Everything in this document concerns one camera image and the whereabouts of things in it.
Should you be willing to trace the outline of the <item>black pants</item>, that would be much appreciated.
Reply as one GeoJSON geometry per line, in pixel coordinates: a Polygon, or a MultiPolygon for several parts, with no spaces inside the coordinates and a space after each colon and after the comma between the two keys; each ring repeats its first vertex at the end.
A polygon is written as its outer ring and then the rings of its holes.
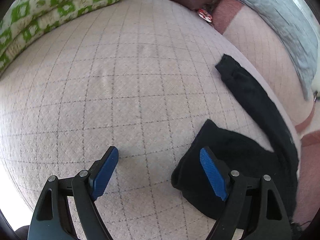
{"type": "Polygon", "coordinates": [[[218,219],[221,216],[225,202],[214,193],[200,163],[200,150],[208,146],[230,169],[246,177],[271,176],[287,216],[292,219],[296,208],[299,159],[290,130],[260,83],[235,59],[223,55],[215,68],[237,102],[266,134],[272,150],[264,149],[240,133],[219,128],[208,119],[174,169],[172,186],[207,217],[218,219]]]}

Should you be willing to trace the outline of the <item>pink checked bed sheet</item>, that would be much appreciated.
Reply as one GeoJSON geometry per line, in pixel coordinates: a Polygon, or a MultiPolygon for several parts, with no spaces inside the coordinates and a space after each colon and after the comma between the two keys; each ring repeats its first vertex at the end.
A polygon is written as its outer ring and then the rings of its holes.
{"type": "MultiPolygon", "coordinates": [[[[221,80],[223,55],[274,102],[300,161],[287,113],[231,42],[175,2],[121,0],[42,36],[1,77],[1,162],[32,213],[50,176],[89,170],[114,146],[118,163],[94,202],[112,239],[207,239],[217,219],[171,184],[203,124],[272,150],[221,80]]],[[[1,238],[28,239],[31,220],[13,230],[1,217],[1,238]]]]}

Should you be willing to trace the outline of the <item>pink checked bolster cushion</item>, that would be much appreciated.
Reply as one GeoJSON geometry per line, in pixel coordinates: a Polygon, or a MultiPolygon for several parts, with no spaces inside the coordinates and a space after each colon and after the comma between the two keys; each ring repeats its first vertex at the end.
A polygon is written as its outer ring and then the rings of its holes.
{"type": "Polygon", "coordinates": [[[251,8],[237,0],[220,0],[213,26],[231,42],[265,79],[302,133],[315,119],[315,102],[305,100],[291,58],[273,29],[251,8]]]}

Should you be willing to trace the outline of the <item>red white small packet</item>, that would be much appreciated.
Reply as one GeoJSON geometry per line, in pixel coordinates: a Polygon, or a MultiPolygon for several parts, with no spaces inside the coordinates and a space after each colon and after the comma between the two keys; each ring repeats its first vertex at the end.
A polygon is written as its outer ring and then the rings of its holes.
{"type": "Polygon", "coordinates": [[[209,14],[209,12],[205,9],[199,9],[197,11],[197,14],[200,16],[200,18],[202,18],[203,20],[205,20],[208,23],[212,23],[212,15],[209,14]]]}

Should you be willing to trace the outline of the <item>grey quilted pillow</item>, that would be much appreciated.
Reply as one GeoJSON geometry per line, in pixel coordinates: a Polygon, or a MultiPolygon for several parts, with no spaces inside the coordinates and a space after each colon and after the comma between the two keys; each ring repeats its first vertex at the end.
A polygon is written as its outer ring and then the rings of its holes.
{"type": "Polygon", "coordinates": [[[238,1],[257,12],[279,36],[295,67],[304,98],[311,98],[319,67],[319,39],[306,15],[293,0],[238,1]]]}

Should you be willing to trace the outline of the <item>green patterned folded quilt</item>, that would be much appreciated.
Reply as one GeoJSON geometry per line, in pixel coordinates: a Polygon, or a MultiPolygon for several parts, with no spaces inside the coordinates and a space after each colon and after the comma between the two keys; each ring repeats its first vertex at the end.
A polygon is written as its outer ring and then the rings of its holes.
{"type": "Polygon", "coordinates": [[[1,72],[60,25],[120,0],[15,0],[1,19],[1,72]]]}

